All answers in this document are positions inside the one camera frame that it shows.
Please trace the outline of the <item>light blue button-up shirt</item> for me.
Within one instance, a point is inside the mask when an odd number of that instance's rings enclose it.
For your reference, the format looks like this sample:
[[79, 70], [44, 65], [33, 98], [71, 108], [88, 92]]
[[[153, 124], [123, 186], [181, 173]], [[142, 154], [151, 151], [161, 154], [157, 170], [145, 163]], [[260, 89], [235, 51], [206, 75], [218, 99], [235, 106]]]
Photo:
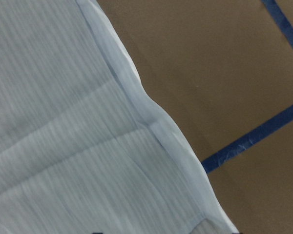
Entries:
[[95, 0], [0, 0], [0, 234], [236, 234]]

